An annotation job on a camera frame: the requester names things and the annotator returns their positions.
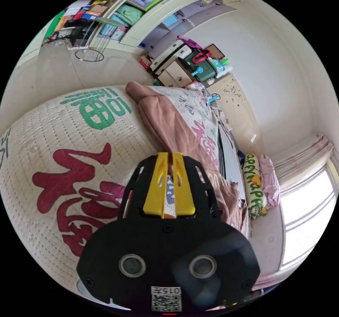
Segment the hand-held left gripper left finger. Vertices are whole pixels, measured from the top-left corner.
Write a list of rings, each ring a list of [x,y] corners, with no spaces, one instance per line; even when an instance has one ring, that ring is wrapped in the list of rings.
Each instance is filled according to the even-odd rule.
[[[143,205],[146,215],[159,216],[164,219],[166,182],[168,174],[168,153],[158,153],[152,173],[148,193]]]

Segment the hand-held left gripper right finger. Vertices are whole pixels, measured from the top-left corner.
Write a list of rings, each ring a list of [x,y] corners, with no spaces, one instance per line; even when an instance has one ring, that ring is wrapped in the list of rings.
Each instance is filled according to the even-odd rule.
[[[172,169],[176,217],[192,216],[195,205],[182,153],[172,153]]]

